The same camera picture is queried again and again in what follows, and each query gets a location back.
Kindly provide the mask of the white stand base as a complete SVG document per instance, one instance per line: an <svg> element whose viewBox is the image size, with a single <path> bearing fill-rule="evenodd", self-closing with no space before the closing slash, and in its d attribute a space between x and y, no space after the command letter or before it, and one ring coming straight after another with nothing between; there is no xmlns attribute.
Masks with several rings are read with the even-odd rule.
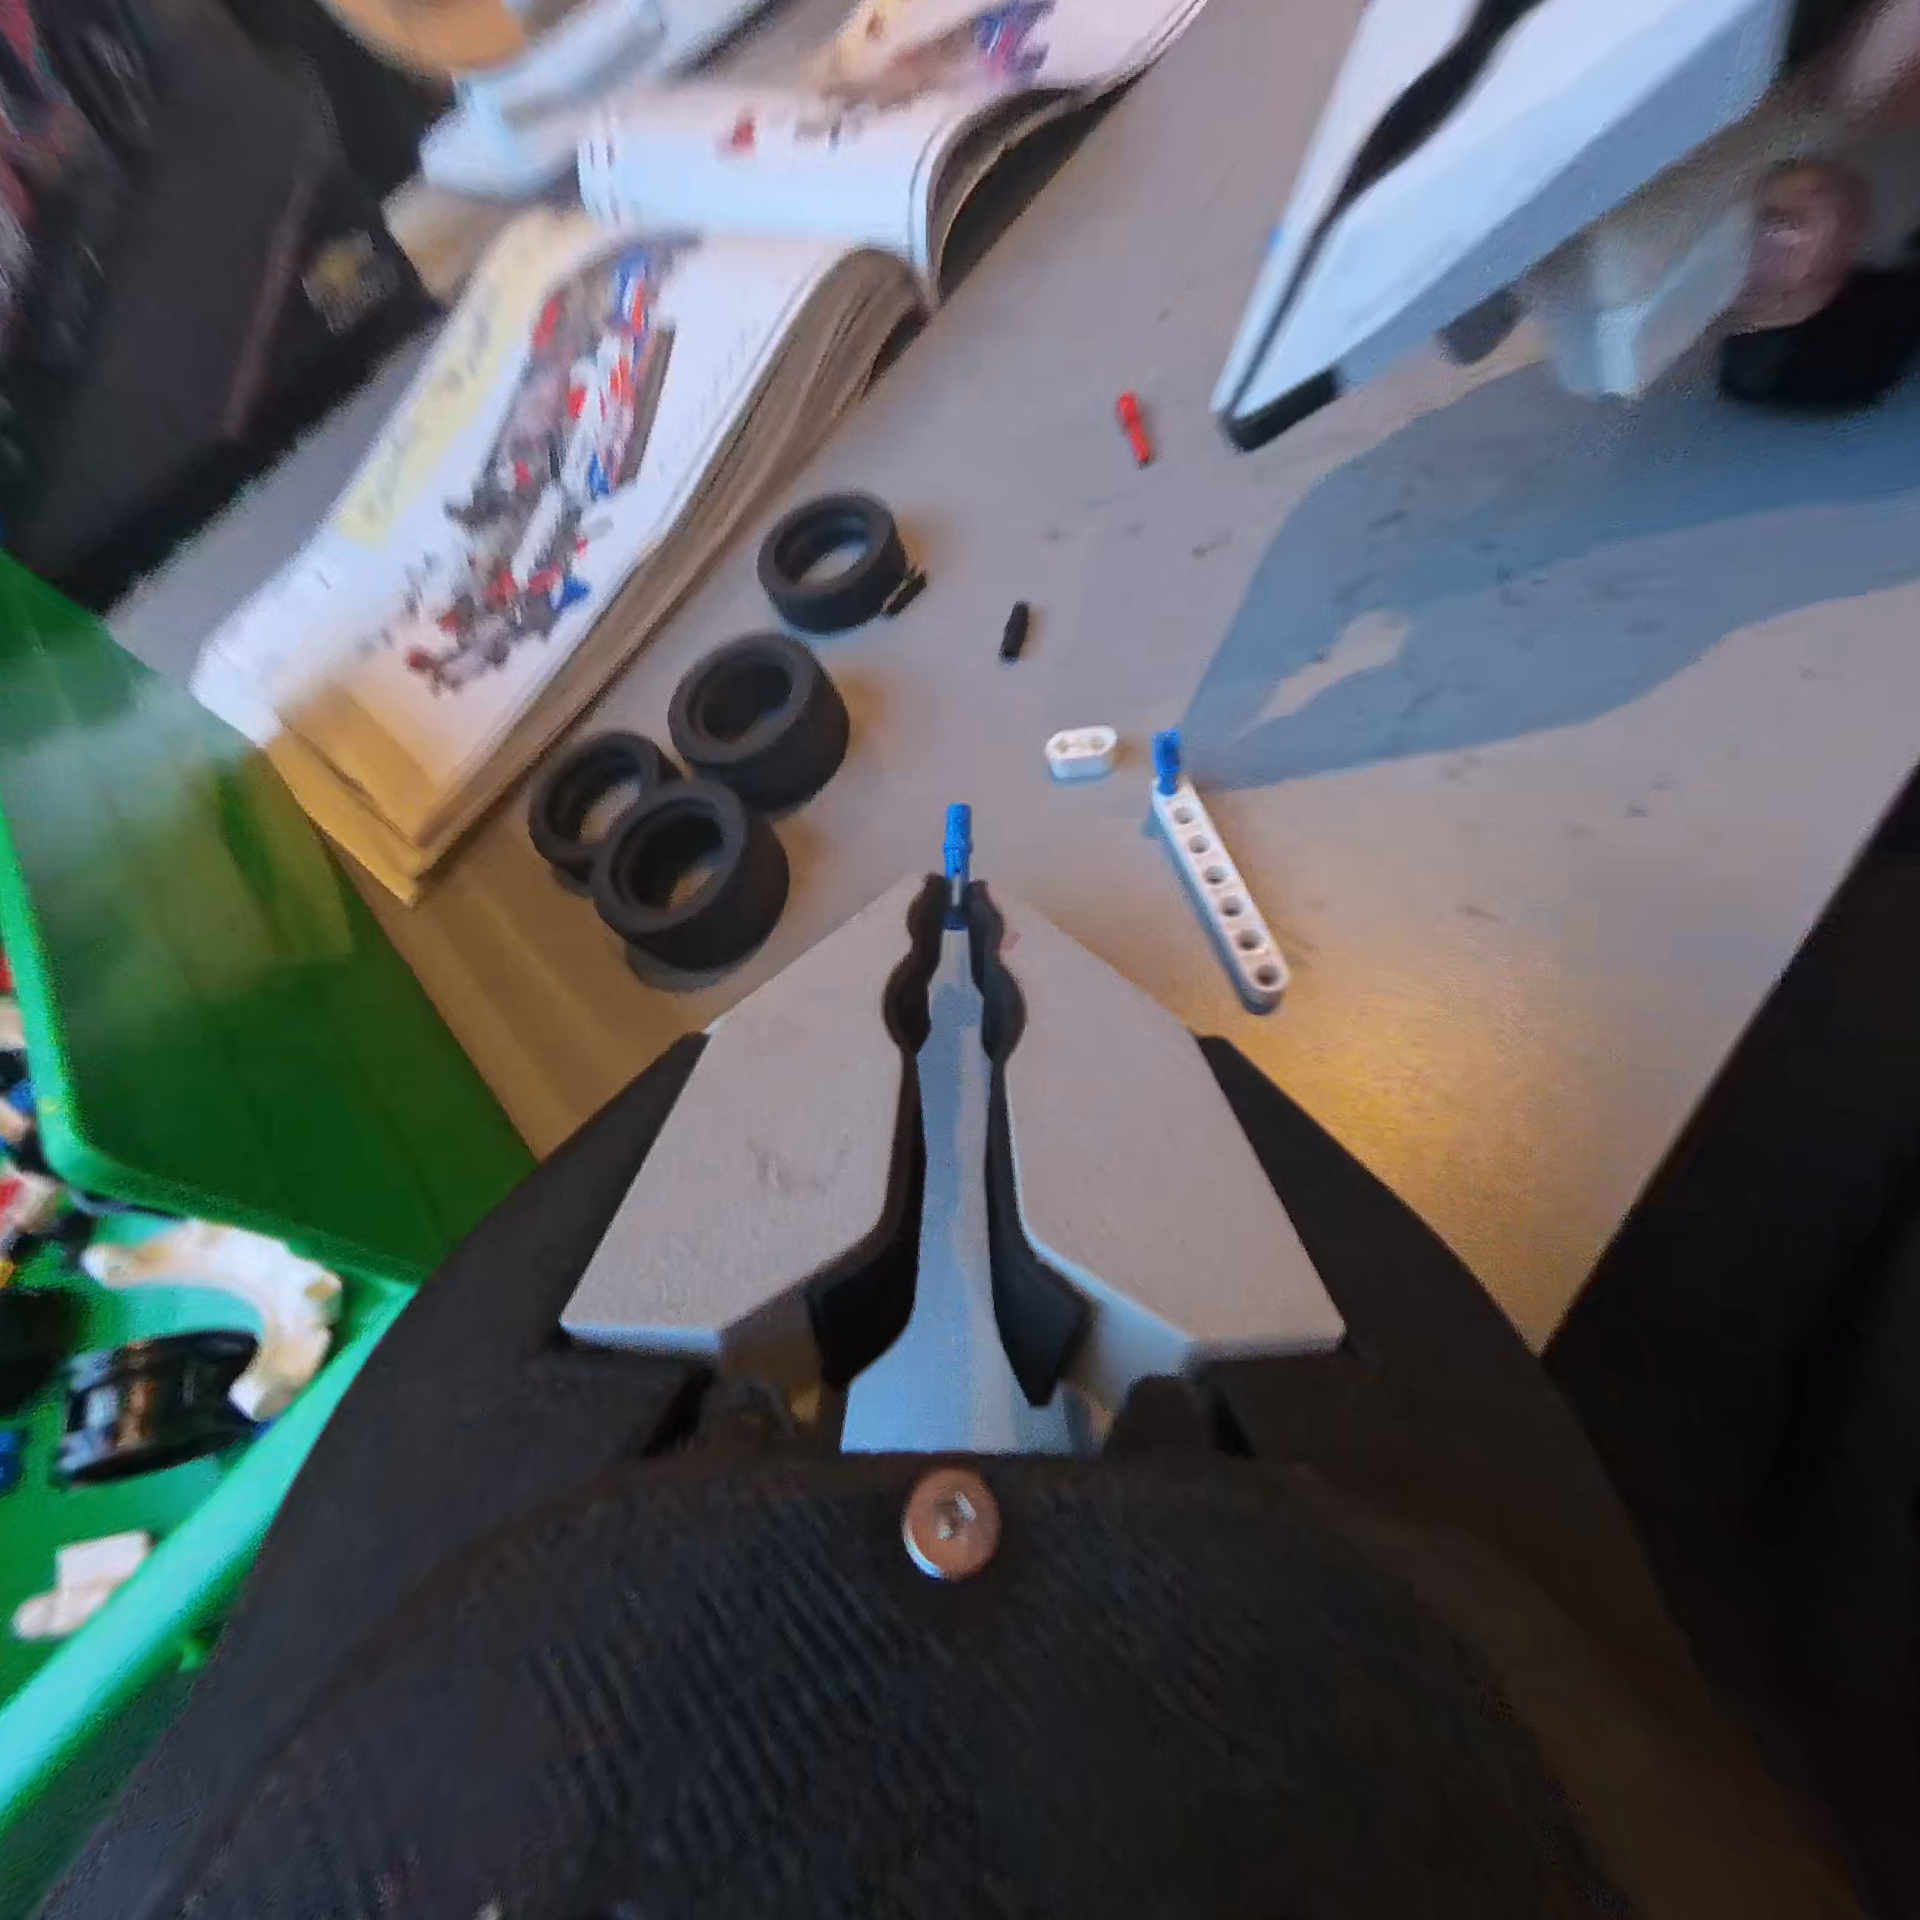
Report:
<svg viewBox="0 0 1920 1920"><path fill-rule="evenodd" d="M457 196L537 200L574 176L579 147L606 98L683 80L774 6L572 5L534 34L527 52L454 80L451 109L422 132L419 174Z"/></svg>

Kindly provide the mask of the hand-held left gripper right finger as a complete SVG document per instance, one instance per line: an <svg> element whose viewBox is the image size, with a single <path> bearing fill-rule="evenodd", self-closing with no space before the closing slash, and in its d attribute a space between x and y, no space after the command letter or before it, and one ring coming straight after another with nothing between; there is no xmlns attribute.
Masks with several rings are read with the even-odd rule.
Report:
<svg viewBox="0 0 1920 1920"><path fill-rule="evenodd" d="M1194 1032L1018 896L964 891L999 1344L1031 1405L1333 1353L1347 1321Z"/></svg>

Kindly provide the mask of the person's right hand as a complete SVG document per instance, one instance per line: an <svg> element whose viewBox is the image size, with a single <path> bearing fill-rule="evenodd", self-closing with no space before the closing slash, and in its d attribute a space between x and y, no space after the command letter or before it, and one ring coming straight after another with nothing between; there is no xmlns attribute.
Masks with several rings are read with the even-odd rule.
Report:
<svg viewBox="0 0 1920 1920"><path fill-rule="evenodd" d="M1918 5L1855 5L1787 80L1810 158L1782 162L1757 196L1734 333L1787 330L1836 301L1870 229L1870 185L1831 155L1915 130Z"/></svg>

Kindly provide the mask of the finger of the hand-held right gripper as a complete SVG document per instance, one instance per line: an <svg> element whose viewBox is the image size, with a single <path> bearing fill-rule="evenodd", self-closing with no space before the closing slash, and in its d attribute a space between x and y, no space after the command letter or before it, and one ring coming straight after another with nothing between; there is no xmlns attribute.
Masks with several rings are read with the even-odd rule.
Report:
<svg viewBox="0 0 1920 1920"><path fill-rule="evenodd" d="M1550 350L1527 275L1551 252L1643 192L1755 192L1791 154L1791 49L1782 2L1479 5L1366 138L1226 440L1259 449L1423 341L1474 360L1529 320Z"/></svg>
<svg viewBox="0 0 1920 1920"><path fill-rule="evenodd" d="M1215 378L1212 393L1215 420L1233 420L1259 408L1257 401L1247 401L1247 390L1267 341L1281 323L1284 300L1307 261L1311 235L1333 211L1366 138L1386 121L1394 104L1451 52L1477 10L1474 2L1363 5Z"/></svg>

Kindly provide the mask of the black rubber toy tyre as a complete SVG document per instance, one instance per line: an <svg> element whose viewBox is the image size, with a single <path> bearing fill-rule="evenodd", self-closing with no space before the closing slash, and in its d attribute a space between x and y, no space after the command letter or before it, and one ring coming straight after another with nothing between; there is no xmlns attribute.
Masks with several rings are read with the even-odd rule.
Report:
<svg viewBox="0 0 1920 1920"><path fill-rule="evenodd" d="M681 677L668 731L690 774L781 811L811 801L838 770L850 718L803 641L757 630L715 648Z"/></svg>
<svg viewBox="0 0 1920 1920"><path fill-rule="evenodd" d="M788 626L843 633L887 610L909 577L909 558L885 501L835 492L772 524L759 545L757 577Z"/></svg>
<svg viewBox="0 0 1920 1920"><path fill-rule="evenodd" d="M679 780L614 820L593 856L590 896L629 957L710 973L770 937L788 896L788 862L755 804L713 780Z"/></svg>
<svg viewBox="0 0 1920 1920"><path fill-rule="evenodd" d="M681 768L633 731L579 736L548 757L526 802L526 829L562 890L590 891L596 850L618 820L658 789L683 780Z"/></svg>

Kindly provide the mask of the open instruction booklet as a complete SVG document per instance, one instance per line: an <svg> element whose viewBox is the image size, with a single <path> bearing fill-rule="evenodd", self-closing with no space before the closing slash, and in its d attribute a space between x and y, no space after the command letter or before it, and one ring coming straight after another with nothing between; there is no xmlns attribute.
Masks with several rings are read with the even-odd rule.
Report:
<svg viewBox="0 0 1920 1920"><path fill-rule="evenodd" d="M572 196L502 226L191 692L417 900L930 316L1001 155L1201 10L852 5L764 69L567 104Z"/></svg>

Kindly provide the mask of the person's torso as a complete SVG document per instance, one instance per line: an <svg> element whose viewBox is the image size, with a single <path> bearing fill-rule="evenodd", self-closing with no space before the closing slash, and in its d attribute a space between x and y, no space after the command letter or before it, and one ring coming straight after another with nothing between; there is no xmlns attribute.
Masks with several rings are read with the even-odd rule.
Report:
<svg viewBox="0 0 1920 1920"><path fill-rule="evenodd" d="M1868 849L1547 1349L1718 1699L1918 1914L1918 857Z"/></svg>

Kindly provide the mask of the green plastic bin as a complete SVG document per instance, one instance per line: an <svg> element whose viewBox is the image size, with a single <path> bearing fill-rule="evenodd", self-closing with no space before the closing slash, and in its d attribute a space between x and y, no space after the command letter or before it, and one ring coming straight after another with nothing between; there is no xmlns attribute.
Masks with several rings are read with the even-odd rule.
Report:
<svg viewBox="0 0 1920 1920"><path fill-rule="evenodd" d="M11 558L2 802L55 1178L343 1282L317 1379L228 1452L58 1483L65 1358L5 1414L5 1916L30 1916L180 1712L347 1385L534 1157L274 768ZM153 1552L83 1633L11 1637L59 1547L124 1529Z"/></svg>

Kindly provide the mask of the black wheel rim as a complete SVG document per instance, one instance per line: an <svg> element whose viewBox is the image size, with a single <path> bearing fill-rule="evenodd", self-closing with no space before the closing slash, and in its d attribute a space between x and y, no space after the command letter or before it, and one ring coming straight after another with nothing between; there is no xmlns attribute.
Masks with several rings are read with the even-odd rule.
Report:
<svg viewBox="0 0 1920 1920"><path fill-rule="evenodd" d="M167 1473L252 1441L234 1403L259 1342L237 1329L157 1336L85 1350L65 1366L55 1481L92 1485Z"/></svg>

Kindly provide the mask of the white holed brick beam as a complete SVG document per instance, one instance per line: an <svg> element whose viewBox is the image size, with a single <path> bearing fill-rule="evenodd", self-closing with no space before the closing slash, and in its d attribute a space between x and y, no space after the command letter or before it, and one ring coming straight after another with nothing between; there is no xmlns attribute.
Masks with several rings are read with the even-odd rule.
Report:
<svg viewBox="0 0 1920 1920"><path fill-rule="evenodd" d="M1247 1013L1277 1013L1289 990L1284 950L1187 774L1155 774L1149 806L1197 922Z"/></svg>

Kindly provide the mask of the white small brick piece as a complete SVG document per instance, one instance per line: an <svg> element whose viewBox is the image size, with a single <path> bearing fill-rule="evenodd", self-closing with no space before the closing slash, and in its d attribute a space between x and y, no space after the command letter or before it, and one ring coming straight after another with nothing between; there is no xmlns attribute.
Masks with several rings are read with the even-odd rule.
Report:
<svg viewBox="0 0 1920 1920"><path fill-rule="evenodd" d="M124 1529L55 1552L53 1584L11 1613L11 1637L23 1643L69 1641L143 1569L155 1537Z"/></svg>

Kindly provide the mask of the black cardboard box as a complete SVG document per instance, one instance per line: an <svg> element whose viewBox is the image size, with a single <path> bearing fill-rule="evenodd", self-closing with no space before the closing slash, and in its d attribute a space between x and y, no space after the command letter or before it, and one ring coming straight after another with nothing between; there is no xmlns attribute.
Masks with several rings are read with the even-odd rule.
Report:
<svg viewBox="0 0 1920 1920"><path fill-rule="evenodd" d="M108 609L436 316L381 208L436 107L334 5L2 5L20 566Z"/></svg>

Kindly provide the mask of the grey desk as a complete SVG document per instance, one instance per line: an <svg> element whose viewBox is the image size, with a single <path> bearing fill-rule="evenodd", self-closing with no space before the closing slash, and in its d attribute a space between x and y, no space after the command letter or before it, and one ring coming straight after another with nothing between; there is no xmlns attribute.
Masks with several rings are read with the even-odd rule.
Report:
<svg viewBox="0 0 1920 1920"><path fill-rule="evenodd" d="M966 801L990 885L1234 1041L1555 1331L1915 768L1915 382L1834 420L1709 373L1612 412L1516 333L1229 451L1210 393L1355 17L1212 5L593 712L658 731L764 622L781 507L893 506L929 587L823 645L852 747L781 822L790 898L745 965L633 973L517 810L419 906L358 881L530 1147L930 869ZM1114 772L1052 781L1047 736L1094 725ZM1273 1016L1157 829L1161 730L1284 950Z"/></svg>

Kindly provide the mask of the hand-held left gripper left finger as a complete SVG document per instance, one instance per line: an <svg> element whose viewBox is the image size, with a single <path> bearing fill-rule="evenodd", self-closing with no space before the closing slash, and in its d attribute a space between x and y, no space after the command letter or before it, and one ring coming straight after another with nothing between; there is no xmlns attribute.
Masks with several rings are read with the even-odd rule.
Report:
<svg viewBox="0 0 1920 1920"><path fill-rule="evenodd" d="M947 883L901 881L701 1035L561 1315L586 1346L843 1387L921 1245L918 1054Z"/></svg>

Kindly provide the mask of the white curved panel piece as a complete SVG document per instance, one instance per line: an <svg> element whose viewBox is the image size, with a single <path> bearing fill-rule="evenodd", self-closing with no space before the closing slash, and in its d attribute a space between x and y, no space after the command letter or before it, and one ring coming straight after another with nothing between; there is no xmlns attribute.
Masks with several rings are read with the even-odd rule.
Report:
<svg viewBox="0 0 1920 1920"><path fill-rule="evenodd" d="M95 1238L81 1269L108 1289L204 1289L237 1302L255 1350L228 1387L252 1424L270 1424L317 1379L345 1288L277 1238L223 1224L179 1221L143 1238Z"/></svg>

